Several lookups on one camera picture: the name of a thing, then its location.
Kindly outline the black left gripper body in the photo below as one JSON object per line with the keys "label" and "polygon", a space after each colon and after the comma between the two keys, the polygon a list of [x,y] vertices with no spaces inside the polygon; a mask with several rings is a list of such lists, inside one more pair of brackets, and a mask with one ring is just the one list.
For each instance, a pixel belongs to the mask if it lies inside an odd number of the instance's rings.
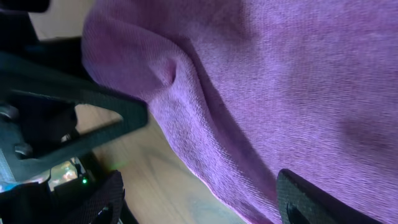
{"label": "black left gripper body", "polygon": [[1,192],[43,182],[42,173],[76,156],[77,102],[12,91],[1,97]]}

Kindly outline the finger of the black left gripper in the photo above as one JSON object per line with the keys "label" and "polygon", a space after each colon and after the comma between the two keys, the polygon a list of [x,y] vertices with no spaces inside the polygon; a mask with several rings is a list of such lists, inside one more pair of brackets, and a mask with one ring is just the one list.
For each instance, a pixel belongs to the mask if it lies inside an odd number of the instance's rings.
{"label": "finger of the black left gripper", "polygon": [[[78,133],[77,106],[120,115]],[[147,106],[91,81],[1,54],[1,165],[42,170],[144,127]]]}

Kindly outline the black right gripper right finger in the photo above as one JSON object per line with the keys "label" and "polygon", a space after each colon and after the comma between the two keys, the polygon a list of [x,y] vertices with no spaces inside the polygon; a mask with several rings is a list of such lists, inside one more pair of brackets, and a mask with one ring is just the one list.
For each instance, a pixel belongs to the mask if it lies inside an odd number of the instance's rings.
{"label": "black right gripper right finger", "polygon": [[276,181],[283,224],[380,224],[288,169]]}

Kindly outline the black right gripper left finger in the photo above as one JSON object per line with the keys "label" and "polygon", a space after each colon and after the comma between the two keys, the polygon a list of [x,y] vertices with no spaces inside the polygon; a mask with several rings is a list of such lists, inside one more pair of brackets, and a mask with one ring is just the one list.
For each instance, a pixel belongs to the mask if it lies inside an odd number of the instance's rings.
{"label": "black right gripper left finger", "polygon": [[77,208],[74,208],[61,224],[110,223],[117,224],[124,202],[122,175],[114,170],[99,187]]}

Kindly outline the purple microfiber cloth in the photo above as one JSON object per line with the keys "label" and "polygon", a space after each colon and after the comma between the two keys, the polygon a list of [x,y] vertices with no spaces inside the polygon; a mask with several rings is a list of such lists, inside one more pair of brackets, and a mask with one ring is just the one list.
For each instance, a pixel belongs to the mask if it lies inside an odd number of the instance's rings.
{"label": "purple microfiber cloth", "polygon": [[280,222],[283,168],[397,222],[396,0],[100,0],[82,50],[247,222]]}

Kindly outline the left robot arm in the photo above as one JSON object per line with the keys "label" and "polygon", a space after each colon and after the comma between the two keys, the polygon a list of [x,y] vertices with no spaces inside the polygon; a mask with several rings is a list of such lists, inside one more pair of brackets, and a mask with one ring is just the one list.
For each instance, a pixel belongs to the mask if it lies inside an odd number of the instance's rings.
{"label": "left robot arm", "polygon": [[[23,182],[148,122],[144,102],[89,77],[79,37],[38,39],[29,14],[49,6],[1,2],[1,182]],[[113,111],[121,120],[80,134],[78,105]]]}

